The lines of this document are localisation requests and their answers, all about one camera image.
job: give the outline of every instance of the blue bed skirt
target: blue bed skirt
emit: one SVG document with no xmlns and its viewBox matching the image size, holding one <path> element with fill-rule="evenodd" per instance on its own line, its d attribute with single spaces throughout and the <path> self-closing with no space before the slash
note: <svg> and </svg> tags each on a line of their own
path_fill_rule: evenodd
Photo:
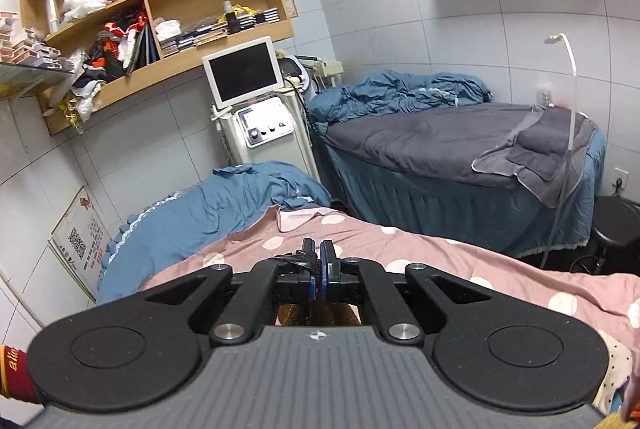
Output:
<svg viewBox="0 0 640 429">
<path fill-rule="evenodd" d="M 552 248 L 585 245 L 600 189 L 606 141 L 591 140 L 580 183 L 568 197 Z M 351 211 L 370 223 L 464 241 L 512 257 L 545 250 L 556 210 L 518 185 L 477 186 L 396 172 L 328 146 Z"/>
</svg>

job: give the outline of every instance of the gray ribbed surface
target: gray ribbed surface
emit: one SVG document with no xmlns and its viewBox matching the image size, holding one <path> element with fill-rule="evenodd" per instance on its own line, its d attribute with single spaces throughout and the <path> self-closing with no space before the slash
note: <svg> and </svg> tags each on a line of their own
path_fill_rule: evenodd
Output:
<svg viewBox="0 0 640 429">
<path fill-rule="evenodd" d="M 267 327 L 254 343 L 217 350 L 175 396 L 140 411 L 71 414 L 49 407 L 30 429 L 592 429 L 584 406 L 517 417 L 457 395 L 417 349 L 382 342 L 370 327 Z"/>
</svg>

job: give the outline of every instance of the electrical outlet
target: electrical outlet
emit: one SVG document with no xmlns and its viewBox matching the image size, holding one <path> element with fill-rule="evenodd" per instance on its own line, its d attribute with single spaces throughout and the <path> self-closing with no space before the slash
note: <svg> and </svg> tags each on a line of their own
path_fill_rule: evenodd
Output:
<svg viewBox="0 0 640 429">
<path fill-rule="evenodd" d="M 620 180 L 622 180 L 622 186 L 620 188 L 624 189 L 626 187 L 626 184 L 629 181 L 629 172 L 625 171 L 624 169 L 620 169 L 620 168 L 616 167 L 616 171 L 613 174 L 613 181 L 611 183 L 611 185 L 613 187 L 616 186 L 616 182 L 618 181 L 618 178 L 620 178 Z"/>
</svg>

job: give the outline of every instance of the blue blanket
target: blue blanket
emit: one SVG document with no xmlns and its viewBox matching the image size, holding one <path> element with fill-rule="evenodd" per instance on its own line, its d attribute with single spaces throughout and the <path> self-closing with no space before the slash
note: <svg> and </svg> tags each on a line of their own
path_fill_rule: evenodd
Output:
<svg viewBox="0 0 640 429">
<path fill-rule="evenodd" d="M 358 117 L 490 101 L 489 88 L 470 75 L 443 72 L 419 76 L 385 70 L 361 83 L 325 90 L 313 98 L 307 108 L 324 135 L 331 124 Z"/>
<path fill-rule="evenodd" d="M 104 271 L 97 304 L 135 293 L 158 272 L 254 224 L 272 205 L 328 207 L 321 184 L 284 162 L 244 164 L 212 176 L 143 217 Z"/>
</svg>

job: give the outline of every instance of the control panel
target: control panel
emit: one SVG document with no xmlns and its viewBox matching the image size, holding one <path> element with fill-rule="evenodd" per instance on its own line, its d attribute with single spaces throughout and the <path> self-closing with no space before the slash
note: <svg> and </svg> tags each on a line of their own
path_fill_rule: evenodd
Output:
<svg viewBox="0 0 640 429">
<path fill-rule="evenodd" d="M 247 106 L 239 110 L 236 117 L 249 148 L 293 133 L 293 118 L 278 97 Z"/>
</svg>

